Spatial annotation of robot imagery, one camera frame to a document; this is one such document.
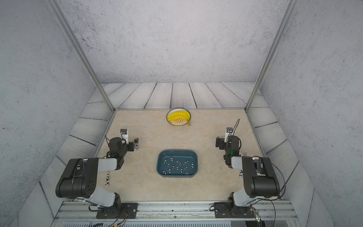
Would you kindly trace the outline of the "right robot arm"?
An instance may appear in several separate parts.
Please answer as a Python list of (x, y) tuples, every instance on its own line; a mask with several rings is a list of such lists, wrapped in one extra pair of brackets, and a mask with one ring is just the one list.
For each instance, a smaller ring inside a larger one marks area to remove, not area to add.
[(241, 140), (230, 135), (216, 137), (216, 147), (224, 150), (225, 164), (242, 173), (244, 188), (232, 192), (228, 198), (228, 211), (239, 211), (251, 207), (256, 200), (278, 197), (281, 189), (274, 167), (267, 157), (240, 154)]

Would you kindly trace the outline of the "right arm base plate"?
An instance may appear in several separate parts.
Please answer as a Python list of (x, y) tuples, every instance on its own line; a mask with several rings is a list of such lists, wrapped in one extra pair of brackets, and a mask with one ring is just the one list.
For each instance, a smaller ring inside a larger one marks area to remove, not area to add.
[(238, 207), (227, 202), (215, 202), (212, 205), (215, 218), (255, 218), (250, 207)]

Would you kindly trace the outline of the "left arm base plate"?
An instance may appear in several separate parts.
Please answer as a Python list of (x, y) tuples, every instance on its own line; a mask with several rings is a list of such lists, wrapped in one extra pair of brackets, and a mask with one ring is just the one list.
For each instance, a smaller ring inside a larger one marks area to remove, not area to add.
[(112, 207), (100, 207), (97, 219), (135, 219), (138, 211), (138, 203), (121, 203)]

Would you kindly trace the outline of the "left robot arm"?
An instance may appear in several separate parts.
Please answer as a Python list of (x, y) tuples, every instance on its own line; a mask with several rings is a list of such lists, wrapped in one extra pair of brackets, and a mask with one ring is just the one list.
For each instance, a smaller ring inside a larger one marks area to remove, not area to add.
[(97, 177), (102, 172), (120, 170), (127, 152), (139, 148), (139, 138), (129, 142), (125, 137), (115, 137), (108, 142), (109, 151), (104, 158), (70, 159), (57, 185), (55, 194), (59, 198), (83, 199), (95, 205), (98, 212), (109, 218), (111, 214), (124, 214), (119, 194), (97, 186)]

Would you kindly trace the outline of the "teal plastic storage box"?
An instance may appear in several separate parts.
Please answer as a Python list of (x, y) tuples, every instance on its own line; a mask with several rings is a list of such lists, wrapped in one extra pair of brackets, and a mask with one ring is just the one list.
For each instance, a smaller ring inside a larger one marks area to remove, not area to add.
[(157, 173), (162, 177), (191, 178), (198, 172), (198, 156), (193, 150), (163, 150), (157, 159)]

